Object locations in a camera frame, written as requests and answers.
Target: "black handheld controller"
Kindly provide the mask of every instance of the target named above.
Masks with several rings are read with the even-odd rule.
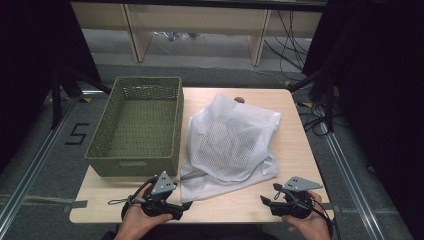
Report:
[[[292,215],[293,217],[304,219],[311,214],[313,207],[312,199],[307,191],[289,191],[280,188],[280,184],[274,184],[274,189],[279,192],[284,192],[284,199],[287,203],[272,202],[270,199],[261,196],[262,203],[269,206],[271,213],[274,216]]]
[[[152,185],[144,192],[143,197],[137,197],[139,192],[148,184]],[[190,209],[193,202],[183,203],[181,206],[170,204],[166,199],[172,194],[177,186],[176,182],[172,182],[166,172],[159,177],[155,176],[147,180],[134,195],[128,197],[128,201],[122,208],[121,217],[124,218],[128,207],[135,203],[140,203],[146,215],[153,217],[161,214],[172,214],[174,220],[180,220],[183,212]]]

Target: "gray carpet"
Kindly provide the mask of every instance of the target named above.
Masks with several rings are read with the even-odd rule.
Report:
[[[98,65],[98,70],[107,86],[112,86],[118,76],[181,76],[183,85],[190,87],[284,88],[284,85],[273,76],[284,79],[279,72],[268,72],[273,74],[269,75],[248,70],[112,65]],[[303,78],[301,74],[296,73],[287,73],[286,75],[295,79]],[[83,89],[94,89],[85,83],[80,83],[80,86]],[[306,102],[308,101],[308,92],[309,89],[299,90],[293,97],[297,102]],[[69,221],[69,204],[67,204],[68,201],[76,198],[82,183],[88,167],[84,160],[84,154],[106,101],[107,96],[100,95],[89,103],[78,102],[73,108],[47,162],[28,194],[29,196],[57,199],[58,202],[34,203],[28,198],[12,222],[5,239],[100,239],[106,231],[115,229],[115,224],[71,223]],[[299,113],[302,113],[301,119],[305,123],[311,109],[299,107],[298,110]],[[3,196],[3,200],[7,195],[13,193],[37,153],[37,149],[47,136],[51,116],[51,103],[47,101],[38,120],[34,123],[27,141],[0,176],[0,194]],[[340,125],[346,125],[343,119],[338,119],[337,122]],[[70,136],[77,123],[89,124],[78,128],[78,132],[87,134],[87,137],[82,145],[66,145],[67,142],[79,141],[78,137],[76,139],[76,137]],[[335,133],[387,239],[412,239],[378,177],[365,169],[366,158],[349,128],[335,125]],[[341,209],[335,214],[341,238],[369,239],[326,137],[317,136],[312,131],[307,132],[307,137],[330,199]],[[279,239],[302,239],[299,234],[288,232],[287,225],[283,223],[265,224],[262,229],[278,236]]]

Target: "floor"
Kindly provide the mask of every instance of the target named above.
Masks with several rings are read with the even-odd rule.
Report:
[[[280,61],[280,57],[272,52],[271,48],[278,52],[283,50],[283,45],[280,42],[284,43],[284,38],[267,37],[266,41],[271,48],[265,46],[260,65],[252,66],[245,36],[200,34],[197,38],[191,38],[188,34],[178,33],[176,39],[170,41],[166,33],[155,33],[143,62],[135,63],[128,35],[125,32],[100,30],[84,30],[83,32],[93,59],[99,65],[99,69],[113,69],[114,67],[122,66],[236,69],[259,74],[261,77],[273,78],[281,83],[282,86],[288,84],[288,81],[294,83],[304,77],[298,68],[287,63],[287,61]],[[311,39],[297,39],[297,41],[301,48],[308,50]],[[302,66],[302,61],[296,58],[294,51],[286,49],[284,55],[295,64]],[[308,90],[309,86],[299,90],[299,94],[296,93],[294,95],[295,100],[308,102],[308,99],[305,98]],[[49,109],[50,106],[46,104],[45,110],[51,110]],[[88,114],[84,107],[79,107],[79,105],[72,111],[76,112],[75,115]],[[317,115],[322,114],[320,108],[316,108],[314,111]],[[306,114],[310,114],[310,112],[311,108],[299,108],[299,113],[304,123],[308,121],[307,118],[310,115]],[[333,239],[412,239],[402,219],[385,194],[378,178],[366,170],[366,158],[362,155],[354,136],[345,128],[343,119],[338,121],[340,122],[335,125],[334,134],[319,137],[312,131],[307,132],[311,148],[323,175],[323,180],[335,206],[340,235],[335,235]],[[16,188],[20,187],[18,185],[20,179],[25,175],[26,169],[32,167],[31,162],[34,157],[37,158],[38,154],[40,154],[39,150],[48,149],[42,145],[43,140],[56,137],[51,136],[46,131],[49,124],[51,124],[50,115],[41,115],[36,124],[31,140],[24,143],[23,150],[11,162],[10,168],[13,168],[14,171],[6,171],[0,178],[3,181],[3,184],[0,183],[0,197],[2,197],[0,202],[3,209],[7,204],[10,204],[10,202],[7,202],[8,197]],[[325,125],[322,124],[317,129],[325,132],[325,128]],[[61,156],[60,150],[60,148],[56,148],[51,150],[52,152],[45,154]],[[57,169],[59,173],[61,172],[60,169],[68,166],[66,163],[65,166],[57,166],[54,162],[49,161],[45,166],[41,167],[50,168],[52,172]],[[68,173],[64,176],[57,176],[57,178],[81,178],[79,175],[83,174],[84,170],[78,171],[76,169],[72,172],[72,174]],[[90,239],[99,236],[99,232],[114,228],[113,225],[69,225],[66,222],[68,221],[66,214],[69,213],[69,206],[76,194],[75,190],[73,188],[68,189],[63,184],[55,186],[52,183],[52,179],[55,178],[51,174],[44,175],[41,172],[34,180],[34,189],[29,190],[28,194],[29,196],[49,196],[50,198],[37,199],[33,197],[31,199],[27,197],[19,212],[12,213],[12,215],[16,215],[13,222],[7,223],[7,226],[1,226],[2,229],[9,227],[9,231],[5,235],[6,239],[22,239],[28,236],[41,239],[46,236],[46,232],[51,233],[51,236],[55,236],[55,231],[68,234],[62,236],[68,236],[69,239]],[[46,228],[45,224],[40,227],[37,219],[44,219],[43,221],[53,225],[57,224],[54,226],[59,227],[58,229]],[[279,237],[280,239],[301,239],[299,235],[290,235],[291,233],[282,230],[281,225],[263,225],[262,229],[265,232],[281,236]]]

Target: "white fabric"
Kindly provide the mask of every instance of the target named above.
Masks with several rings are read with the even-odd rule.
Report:
[[[182,202],[218,196],[277,176],[277,161],[268,144],[280,119],[280,113],[237,103],[218,93],[190,118],[181,176],[197,170],[207,175],[181,182]]]

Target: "wooden table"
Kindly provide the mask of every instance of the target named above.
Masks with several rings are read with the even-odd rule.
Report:
[[[242,97],[246,104],[255,105],[282,114],[280,126],[270,141],[271,153],[278,160],[277,178],[251,187],[196,201],[184,212],[180,221],[170,223],[270,223],[280,222],[272,216],[269,207],[262,204],[259,195],[273,199],[277,193],[272,184],[284,184],[292,176],[299,176],[322,184],[314,156],[302,127],[291,93],[281,89],[184,88],[184,114],[181,133],[180,168],[185,159],[187,127],[190,117],[212,102],[217,92],[235,98]],[[150,177],[101,178],[89,167],[76,201],[88,201],[85,208],[74,208],[70,220],[74,223],[119,223],[123,204],[108,205],[108,201],[134,194]],[[325,189],[315,190],[328,203]],[[180,205],[180,187],[168,198]]]

